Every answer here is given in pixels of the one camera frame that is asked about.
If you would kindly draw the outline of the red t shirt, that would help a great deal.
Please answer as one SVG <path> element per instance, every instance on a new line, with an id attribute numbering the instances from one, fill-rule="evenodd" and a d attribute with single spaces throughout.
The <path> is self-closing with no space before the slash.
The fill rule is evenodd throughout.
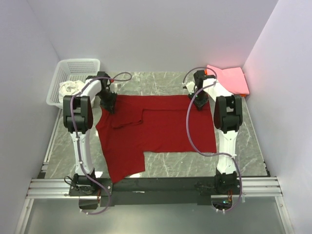
<path id="1" fill-rule="evenodd" d="M 194 151 L 186 131 L 189 104 L 186 95 L 119 95 L 114 114 L 102 110 L 96 130 L 113 183 L 145 171 L 144 152 Z M 201 111 L 191 108 L 189 129 L 193 143 L 201 152 L 216 152 L 209 105 Z"/>

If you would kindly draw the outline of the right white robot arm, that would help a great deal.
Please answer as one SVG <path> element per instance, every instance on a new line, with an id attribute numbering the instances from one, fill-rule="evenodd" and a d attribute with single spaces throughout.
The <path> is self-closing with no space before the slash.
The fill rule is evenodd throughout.
<path id="1" fill-rule="evenodd" d="M 214 127 L 219 135 L 218 153 L 199 153 L 202 156 L 219 156 L 213 189 L 217 194 L 224 195 L 235 188 L 242 188 L 240 170 L 235 160 L 235 148 L 238 131 L 243 122 L 242 98 L 224 88 L 217 79 L 217 73 L 211 68 L 196 67 L 188 73 L 194 72 L 194 81 L 183 79 L 183 88 L 188 90 L 191 99 L 186 115 L 186 131 L 191 146 L 196 152 L 189 129 L 191 107 L 197 110 L 208 103 L 209 98 L 214 101 Z"/>

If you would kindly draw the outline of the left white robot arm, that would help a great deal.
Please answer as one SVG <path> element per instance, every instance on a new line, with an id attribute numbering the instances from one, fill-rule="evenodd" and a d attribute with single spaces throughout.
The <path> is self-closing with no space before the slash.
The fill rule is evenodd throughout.
<path id="1" fill-rule="evenodd" d="M 75 153 L 75 174 L 64 177 L 64 182 L 70 186 L 69 195 L 96 195 L 105 192 L 110 195 L 109 187 L 96 177 L 91 159 L 90 133 L 93 127 L 93 112 L 91 101 L 99 97 L 100 103 L 109 113 L 114 112 L 117 99 L 117 74 L 110 77 L 106 72 L 98 72 L 88 76 L 73 93 L 63 97 L 63 125 L 70 133 Z"/>

